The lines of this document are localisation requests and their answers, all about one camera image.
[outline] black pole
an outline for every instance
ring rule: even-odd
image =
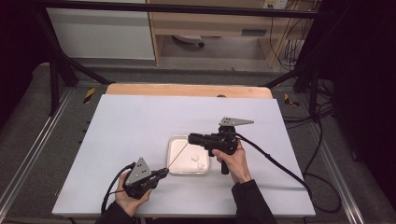
[[[316,11],[295,11],[282,9],[258,9],[248,7],[203,7],[203,6],[183,6],[183,5],[162,5],[162,4],[137,4],[137,3],[109,3],[109,2],[88,2],[88,1],[64,1],[64,0],[34,0],[33,4],[42,7],[73,8],[89,10],[110,10],[110,11],[140,11],[140,12],[168,12],[168,13],[195,13],[213,15],[234,15],[234,16],[254,16],[273,18],[302,18],[302,19],[336,19],[334,13]]]

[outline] hand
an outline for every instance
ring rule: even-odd
[[[122,183],[125,181],[127,173],[124,173],[120,176],[119,186],[117,187],[117,191],[123,190]],[[145,203],[149,200],[149,195],[152,192],[152,189],[149,189],[141,199],[137,200],[134,198],[129,197],[125,191],[117,192],[116,193],[116,203],[124,210],[126,214],[130,217],[134,216],[136,213],[137,208],[140,204]]]
[[[212,153],[217,157],[219,162],[225,161],[225,163],[227,163],[231,177],[233,178],[233,182],[235,184],[242,184],[251,180],[251,176],[248,171],[246,153],[241,145],[240,140],[238,140],[238,146],[233,155],[227,155],[226,153],[217,149],[213,149]]]

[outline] person's right hand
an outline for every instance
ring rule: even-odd
[[[227,155],[226,153],[217,149],[213,149],[212,153],[217,157],[219,162],[225,161],[225,163],[227,163],[231,177],[233,178],[233,182],[235,184],[242,184],[251,180],[251,176],[248,171],[246,153],[241,145],[240,140],[238,140],[238,146],[233,155]]]

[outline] person's left hand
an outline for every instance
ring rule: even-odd
[[[123,187],[122,187],[126,175],[127,173],[124,173],[120,176],[119,186],[117,187],[117,191],[119,190],[122,191],[116,193],[116,203],[124,210],[126,214],[128,214],[130,217],[133,217],[134,213],[136,213],[136,210],[140,206],[140,204],[145,203],[146,201],[149,200],[149,195],[152,192],[152,189],[149,189],[139,200],[129,197],[126,194],[126,192],[123,191]]]

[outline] metal rail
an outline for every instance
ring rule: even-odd
[[[20,168],[18,169],[17,173],[14,175],[12,180],[9,182],[6,190],[4,191],[3,195],[0,198],[0,223],[2,223],[3,219],[6,217],[6,214],[13,204],[15,198],[18,195],[18,192],[23,186],[24,181],[26,180],[27,176],[29,175],[30,171],[32,170],[33,166],[35,165],[35,161],[37,160],[38,156],[40,155],[41,150],[43,149],[44,145],[46,145],[47,140],[52,133],[53,128],[55,127],[56,123],[59,120],[59,117],[64,112],[64,109],[67,105],[69,97],[73,91],[73,88],[66,88],[64,94],[61,98],[60,106],[55,114],[47,120],[46,124],[44,125],[43,129],[41,130],[40,134],[38,135],[37,139],[33,143],[32,147],[30,148],[28,154],[26,155],[25,159],[23,160]]]
[[[299,102],[303,106],[303,110],[307,116],[309,116],[309,109],[308,109],[308,102],[306,101],[305,97],[298,95]],[[315,135],[315,139],[318,142],[320,130],[318,124],[311,122],[311,129]],[[322,138],[322,143],[320,146],[320,155],[323,158],[323,161],[329,171],[330,178],[334,183],[334,186],[337,188],[338,192],[340,193],[344,210],[346,212],[347,217],[349,218],[349,222],[351,224],[364,224],[363,216],[361,215],[361,211],[359,207],[356,205],[355,200],[353,199],[352,193],[347,186],[347,182],[345,181],[340,168],[337,165],[337,162],[332,156],[332,153],[327,146],[327,143]]]

